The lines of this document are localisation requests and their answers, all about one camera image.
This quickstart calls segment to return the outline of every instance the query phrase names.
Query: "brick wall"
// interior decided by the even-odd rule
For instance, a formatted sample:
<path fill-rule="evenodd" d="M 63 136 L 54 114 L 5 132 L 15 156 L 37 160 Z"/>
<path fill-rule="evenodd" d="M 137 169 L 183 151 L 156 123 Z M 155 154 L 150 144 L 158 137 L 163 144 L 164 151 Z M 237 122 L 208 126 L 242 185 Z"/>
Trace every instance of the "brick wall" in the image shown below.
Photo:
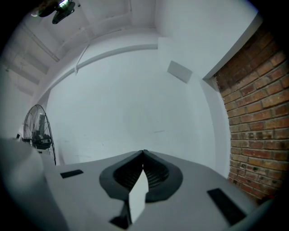
<path fill-rule="evenodd" d="M 214 76 L 231 131 L 228 180 L 255 199 L 277 194 L 289 169 L 288 72 L 263 24 Z"/>

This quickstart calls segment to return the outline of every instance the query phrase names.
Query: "black rectangle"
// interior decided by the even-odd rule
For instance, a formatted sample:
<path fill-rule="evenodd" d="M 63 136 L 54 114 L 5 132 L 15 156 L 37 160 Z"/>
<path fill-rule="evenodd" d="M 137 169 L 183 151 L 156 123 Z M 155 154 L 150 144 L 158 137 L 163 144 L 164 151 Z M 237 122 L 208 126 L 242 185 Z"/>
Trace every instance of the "black rectangle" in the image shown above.
<path fill-rule="evenodd" d="M 73 170 L 73 171 L 67 171 L 67 172 L 63 172 L 60 173 L 60 175 L 62 176 L 62 178 L 68 178 L 68 177 L 72 177 L 72 176 L 76 176 L 83 173 L 81 170 Z"/>
<path fill-rule="evenodd" d="M 215 202 L 221 213 L 226 217 L 230 225 L 234 225 L 243 218 L 245 214 L 235 205 L 233 201 L 221 189 L 207 191 L 209 196 Z"/>

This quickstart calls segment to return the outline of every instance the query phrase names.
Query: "ceiling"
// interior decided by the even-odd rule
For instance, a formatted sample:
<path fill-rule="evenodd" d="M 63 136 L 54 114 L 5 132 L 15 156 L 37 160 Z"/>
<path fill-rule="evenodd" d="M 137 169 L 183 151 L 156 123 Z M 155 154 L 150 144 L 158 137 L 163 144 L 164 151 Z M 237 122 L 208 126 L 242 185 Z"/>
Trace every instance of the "ceiling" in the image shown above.
<path fill-rule="evenodd" d="M 6 46 L 3 64 L 28 100 L 69 50 L 120 29 L 155 27 L 156 0 L 73 1 L 75 12 L 58 24 L 52 24 L 54 13 L 45 18 L 28 14 Z"/>

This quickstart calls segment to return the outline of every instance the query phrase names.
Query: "fan cage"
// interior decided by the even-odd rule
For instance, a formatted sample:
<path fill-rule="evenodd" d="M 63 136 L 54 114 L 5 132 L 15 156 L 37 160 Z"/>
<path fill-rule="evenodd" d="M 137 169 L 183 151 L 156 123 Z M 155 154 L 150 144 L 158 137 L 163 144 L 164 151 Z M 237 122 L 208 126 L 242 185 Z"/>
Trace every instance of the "fan cage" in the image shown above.
<path fill-rule="evenodd" d="M 41 137 L 42 143 L 36 143 L 35 137 Z M 31 143 L 36 149 L 48 150 L 49 155 L 56 165 L 55 148 L 50 123 L 41 105 L 34 105 L 27 113 L 23 126 L 22 140 Z"/>

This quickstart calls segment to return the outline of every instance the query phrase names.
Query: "black fan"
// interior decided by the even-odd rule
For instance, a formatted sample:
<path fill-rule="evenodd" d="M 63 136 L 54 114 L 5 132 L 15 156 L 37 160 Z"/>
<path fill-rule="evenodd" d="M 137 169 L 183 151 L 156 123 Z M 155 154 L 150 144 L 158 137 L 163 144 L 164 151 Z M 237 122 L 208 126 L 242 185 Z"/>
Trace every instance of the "black fan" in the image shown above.
<path fill-rule="evenodd" d="M 55 149 L 50 124 L 41 105 L 33 106 L 25 117 L 23 128 L 23 142 L 29 142 L 39 153 L 49 151 L 56 165 Z"/>

